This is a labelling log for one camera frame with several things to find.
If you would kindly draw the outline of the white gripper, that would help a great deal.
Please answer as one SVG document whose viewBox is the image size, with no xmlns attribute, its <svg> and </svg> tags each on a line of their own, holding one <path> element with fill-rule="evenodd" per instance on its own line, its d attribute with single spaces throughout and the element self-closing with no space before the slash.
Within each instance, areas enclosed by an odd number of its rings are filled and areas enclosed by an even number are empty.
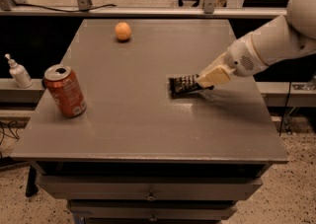
<svg viewBox="0 0 316 224">
<path fill-rule="evenodd" d="M 236 39 L 197 77 L 197 83 L 203 88 L 226 84 L 231 75 L 239 77 L 253 76 L 268 68 L 255 50 L 252 36 L 245 35 Z"/>
</svg>

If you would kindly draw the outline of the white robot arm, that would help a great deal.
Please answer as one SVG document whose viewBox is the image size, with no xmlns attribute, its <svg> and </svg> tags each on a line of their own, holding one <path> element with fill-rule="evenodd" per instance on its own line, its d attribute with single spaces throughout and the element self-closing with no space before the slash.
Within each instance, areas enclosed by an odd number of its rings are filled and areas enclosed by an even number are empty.
<svg viewBox="0 0 316 224">
<path fill-rule="evenodd" d="M 316 50 L 316 0 L 288 0 L 286 14 L 236 39 L 197 77 L 202 88 L 253 76 L 271 65 Z"/>
</svg>

